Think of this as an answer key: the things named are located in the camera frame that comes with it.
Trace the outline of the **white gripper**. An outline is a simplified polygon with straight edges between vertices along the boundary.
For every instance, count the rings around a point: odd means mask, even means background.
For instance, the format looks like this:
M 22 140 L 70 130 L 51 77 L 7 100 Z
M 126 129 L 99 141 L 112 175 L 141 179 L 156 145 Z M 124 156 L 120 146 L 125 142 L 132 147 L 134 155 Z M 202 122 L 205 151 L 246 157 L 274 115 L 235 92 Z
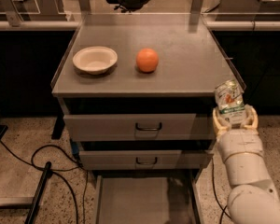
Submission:
M 252 105 L 245 105 L 245 113 L 246 119 L 242 122 L 243 129 L 231 130 L 231 124 L 222 118 L 218 108 L 213 109 L 213 128 L 223 162 L 240 154 L 264 157 L 263 144 L 256 132 L 259 126 L 258 114 Z

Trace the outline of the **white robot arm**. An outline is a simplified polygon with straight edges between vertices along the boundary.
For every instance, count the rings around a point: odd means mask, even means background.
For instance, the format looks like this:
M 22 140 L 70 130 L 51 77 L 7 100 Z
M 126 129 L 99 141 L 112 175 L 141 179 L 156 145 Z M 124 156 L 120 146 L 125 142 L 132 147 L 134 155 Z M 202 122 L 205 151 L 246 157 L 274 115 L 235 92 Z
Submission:
M 213 110 L 217 148 L 231 187 L 227 208 L 234 224 L 280 224 L 280 198 L 268 173 L 255 109 L 238 129 Z

